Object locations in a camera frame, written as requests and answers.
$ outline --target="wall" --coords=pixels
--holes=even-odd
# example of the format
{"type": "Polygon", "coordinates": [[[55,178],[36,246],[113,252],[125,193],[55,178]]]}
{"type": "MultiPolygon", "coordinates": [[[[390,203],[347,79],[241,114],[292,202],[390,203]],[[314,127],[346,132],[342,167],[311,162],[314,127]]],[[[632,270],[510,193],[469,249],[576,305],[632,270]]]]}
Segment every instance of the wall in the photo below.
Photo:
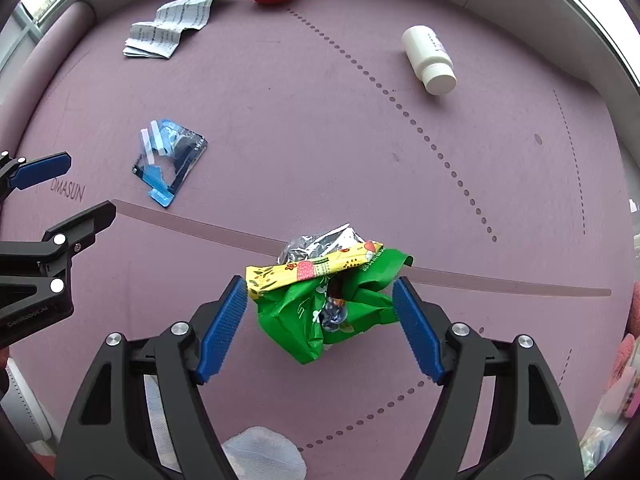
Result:
{"type": "MultiPolygon", "coordinates": [[[[0,32],[0,59],[13,47],[14,42],[22,35],[22,24],[16,20],[14,15],[9,17],[6,25],[0,32]]],[[[36,46],[35,41],[26,35],[20,45],[14,50],[6,64],[0,69],[0,104],[4,101],[7,92],[20,72],[24,62],[36,46]]]]}
{"type": "Polygon", "coordinates": [[[634,254],[636,280],[640,280],[640,168],[629,153],[629,150],[622,143],[620,144],[620,155],[622,155],[622,167],[625,170],[626,188],[631,211],[631,221],[634,230],[634,254]]]}

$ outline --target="blue gripper pad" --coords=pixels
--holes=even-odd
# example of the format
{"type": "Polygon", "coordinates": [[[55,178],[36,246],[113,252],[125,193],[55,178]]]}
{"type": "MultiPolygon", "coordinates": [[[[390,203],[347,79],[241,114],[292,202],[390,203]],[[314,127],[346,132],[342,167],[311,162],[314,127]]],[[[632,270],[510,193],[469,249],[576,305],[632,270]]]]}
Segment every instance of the blue gripper pad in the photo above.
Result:
{"type": "Polygon", "coordinates": [[[401,280],[395,281],[392,298],[396,316],[400,320],[411,350],[414,351],[420,370],[437,383],[445,374],[440,355],[440,341],[420,310],[416,298],[401,280]]]}
{"type": "Polygon", "coordinates": [[[246,282],[239,276],[231,290],[226,290],[216,302],[220,304],[209,330],[202,338],[200,344],[200,362],[195,370],[198,384],[204,384],[210,377],[220,371],[226,352],[229,350],[231,340],[234,338],[242,314],[246,309],[247,290],[246,282]]]}
{"type": "Polygon", "coordinates": [[[67,152],[32,160],[18,167],[9,180],[9,186],[27,189],[45,180],[64,175],[71,168],[71,156],[67,152]]]}

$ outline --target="white bottle cap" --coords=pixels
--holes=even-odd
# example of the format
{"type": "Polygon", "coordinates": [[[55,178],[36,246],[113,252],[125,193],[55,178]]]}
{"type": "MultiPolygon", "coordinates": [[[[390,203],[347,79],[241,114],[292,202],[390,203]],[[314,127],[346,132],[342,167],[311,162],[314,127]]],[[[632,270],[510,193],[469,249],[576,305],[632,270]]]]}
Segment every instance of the white bottle cap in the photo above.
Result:
{"type": "Polygon", "coordinates": [[[430,64],[422,72],[424,87],[432,95],[448,94],[456,87],[456,76],[446,63],[430,64]]]}

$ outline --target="pink object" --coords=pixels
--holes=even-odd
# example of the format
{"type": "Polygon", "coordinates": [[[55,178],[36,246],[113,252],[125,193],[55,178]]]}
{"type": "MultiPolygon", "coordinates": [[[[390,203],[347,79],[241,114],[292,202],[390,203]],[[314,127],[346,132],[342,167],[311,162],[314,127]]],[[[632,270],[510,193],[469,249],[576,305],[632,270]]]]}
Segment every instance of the pink object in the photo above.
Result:
{"type": "Polygon", "coordinates": [[[620,377],[622,377],[622,371],[625,369],[626,363],[631,358],[634,352],[634,345],[636,343],[635,338],[631,334],[625,335],[625,338],[618,347],[618,353],[616,354],[616,360],[613,363],[613,371],[607,382],[607,390],[612,387],[620,377]]]}
{"type": "Polygon", "coordinates": [[[303,260],[298,263],[297,270],[298,281],[308,280],[309,278],[314,278],[316,276],[316,272],[314,270],[314,264],[309,260],[303,260]]]}
{"type": "Polygon", "coordinates": [[[631,311],[627,322],[628,330],[634,337],[640,336],[640,282],[634,283],[634,295],[631,300],[631,311]]]}

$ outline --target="white pill bottle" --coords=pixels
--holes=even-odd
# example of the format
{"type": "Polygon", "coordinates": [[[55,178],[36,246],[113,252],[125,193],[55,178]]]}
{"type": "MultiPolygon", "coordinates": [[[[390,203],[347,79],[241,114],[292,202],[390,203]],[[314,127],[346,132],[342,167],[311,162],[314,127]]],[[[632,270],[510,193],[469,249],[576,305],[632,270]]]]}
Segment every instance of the white pill bottle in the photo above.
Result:
{"type": "Polygon", "coordinates": [[[415,75],[432,95],[443,95],[456,87],[453,62],[436,33],[424,25],[408,28],[402,46],[415,75]]]}

